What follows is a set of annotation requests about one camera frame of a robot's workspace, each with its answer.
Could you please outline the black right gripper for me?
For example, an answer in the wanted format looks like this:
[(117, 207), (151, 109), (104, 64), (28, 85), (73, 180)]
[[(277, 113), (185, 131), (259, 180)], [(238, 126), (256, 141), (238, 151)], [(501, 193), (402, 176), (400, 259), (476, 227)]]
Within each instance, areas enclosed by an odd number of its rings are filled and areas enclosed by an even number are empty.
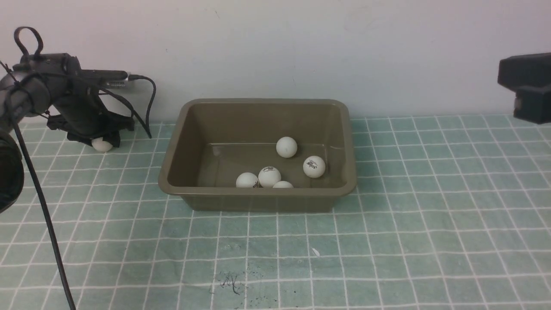
[(498, 84), (515, 93), (514, 118), (537, 125), (551, 121), (551, 54), (501, 59)]

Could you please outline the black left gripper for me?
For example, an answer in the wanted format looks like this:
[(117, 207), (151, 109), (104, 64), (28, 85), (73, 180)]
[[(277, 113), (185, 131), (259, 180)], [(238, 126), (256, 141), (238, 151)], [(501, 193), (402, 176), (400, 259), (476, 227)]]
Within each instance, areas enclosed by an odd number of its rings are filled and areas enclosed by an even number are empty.
[(60, 61), (66, 75), (68, 90), (53, 102), (59, 116), (51, 116), (48, 128), (67, 132), (67, 140), (77, 143), (92, 143), (102, 137), (114, 148), (120, 147), (120, 131), (134, 131), (135, 122), (131, 116), (109, 111), (100, 99), (99, 92), (107, 90), (81, 76), (77, 57), (51, 54), (51, 60)]

